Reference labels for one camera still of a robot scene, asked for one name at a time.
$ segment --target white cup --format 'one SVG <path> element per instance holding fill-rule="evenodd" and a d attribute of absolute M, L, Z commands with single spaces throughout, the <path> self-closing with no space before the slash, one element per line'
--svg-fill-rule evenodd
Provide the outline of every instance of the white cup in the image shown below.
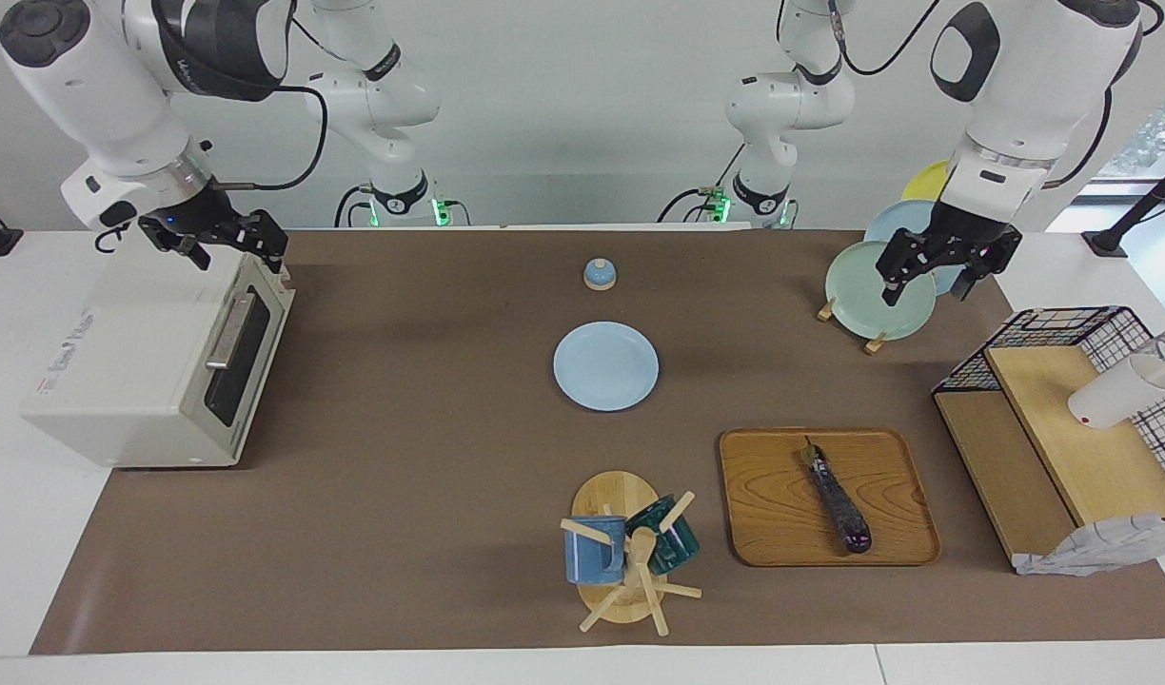
<path fill-rule="evenodd" d="M 1136 348 L 1068 400 L 1068 410 L 1092 429 L 1111 429 L 1165 397 L 1165 333 Z"/>

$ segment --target green plate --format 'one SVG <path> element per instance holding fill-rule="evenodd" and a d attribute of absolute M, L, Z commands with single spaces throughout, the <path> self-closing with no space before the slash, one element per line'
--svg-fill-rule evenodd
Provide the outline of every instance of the green plate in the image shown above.
<path fill-rule="evenodd" d="M 884 340 L 899 340 L 930 320 L 937 287 L 932 274 L 915 277 L 904 287 L 899 303 L 888 308 L 882 298 L 883 278 L 875 269 L 883 247 L 887 242 L 878 240 L 847 247 L 827 267 L 824 289 L 828 299 L 835 298 L 832 313 L 845 329 L 869 340 L 883 333 Z"/>

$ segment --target blue mug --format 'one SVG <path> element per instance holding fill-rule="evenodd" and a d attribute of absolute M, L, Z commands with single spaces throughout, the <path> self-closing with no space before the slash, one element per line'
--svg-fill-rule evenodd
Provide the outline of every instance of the blue mug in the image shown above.
<path fill-rule="evenodd" d="M 612 538 L 612 545 L 565 530 L 565 579 L 574 585 L 609 585 L 626 578 L 626 517 L 571 516 Z"/>

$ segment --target wooden board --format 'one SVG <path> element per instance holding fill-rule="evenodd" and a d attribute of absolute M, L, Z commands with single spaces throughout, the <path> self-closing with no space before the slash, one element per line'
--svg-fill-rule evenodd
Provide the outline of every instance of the wooden board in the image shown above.
<path fill-rule="evenodd" d="M 850 555 L 802 460 L 807 437 L 870 525 Z M 942 548 L 904 438 L 884 429 L 739 429 L 720 440 L 735 555 L 749 565 L 922 565 Z"/>
<path fill-rule="evenodd" d="M 1081 348 L 1003 347 L 988 362 L 1075 523 L 1165 516 L 1165 472 L 1135 426 L 1088 428 L 1068 411 L 1069 395 L 1097 374 Z"/>
<path fill-rule="evenodd" d="M 655 487 L 643 478 L 627 471 L 606 471 L 587 479 L 578 493 L 574 493 L 574 504 L 570 508 L 571 516 L 596 516 L 612 513 L 614 516 L 634 516 L 643 508 L 655 503 L 659 497 Z M 656 575 L 661 582 L 666 582 L 666 575 Z M 610 593 L 612 585 L 579 585 L 579 596 L 589 610 Z M 663 593 L 658 593 L 659 602 Z M 641 593 L 622 594 L 613 602 L 601 619 L 610 623 L 637 623 L 651 615 L 651 603 Z"/>
<path fill-rule="evenodd" d="M 1078 529 L 1004 393 L 940 393 L 934 401 L 1007 557 L 1047 555 Z"/>

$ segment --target black wire rack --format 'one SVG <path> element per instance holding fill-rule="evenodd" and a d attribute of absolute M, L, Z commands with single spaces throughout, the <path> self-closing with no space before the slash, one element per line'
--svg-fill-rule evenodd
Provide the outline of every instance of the black wire rack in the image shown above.
<path fill-rule="evenodd" d="M 1001 390 L 984 355 L 984 351 L 995 347 L 1078 346 L 1101 373 L 1150 338 L 1152 333 L 1128 308 L 1028 309 L 1002 324 L 974 355 L 967 356 L 933 389 L 933 394 Z M 1131 423 L 1165 469 L 1165 398 L 1137 412 Z"/>

